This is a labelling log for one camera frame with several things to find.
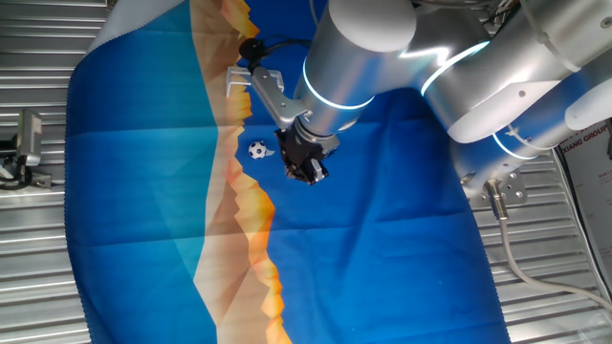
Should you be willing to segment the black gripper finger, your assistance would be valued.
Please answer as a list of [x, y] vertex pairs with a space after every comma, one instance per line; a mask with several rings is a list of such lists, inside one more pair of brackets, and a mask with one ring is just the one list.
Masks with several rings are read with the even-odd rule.
[[311, 159], [312, 166], [312, 181], [311, 184], [319, 183], [328, 177], [326, 167], [317, 159]]
[[286, 165], [285, 170], [286, 176], [289, 179], [307, 183], [309, 185], [312, 185], [314, 183], [313, 180], [307, 174], [305, 174], [299, 166], [295, 166], [293, 164]]

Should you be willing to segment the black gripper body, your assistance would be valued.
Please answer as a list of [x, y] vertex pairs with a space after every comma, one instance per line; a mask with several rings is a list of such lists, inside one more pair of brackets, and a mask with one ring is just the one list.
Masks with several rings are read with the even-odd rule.
[[335, 136], [316, 136], [300, 124], [293, 124], [288, 129], [277, 129], [274, 135], [278, 141], [281, 159], [287, 173], [314, 173], [314, 159], [322, 173], [327, 173], [322, 163], [335, 152]]

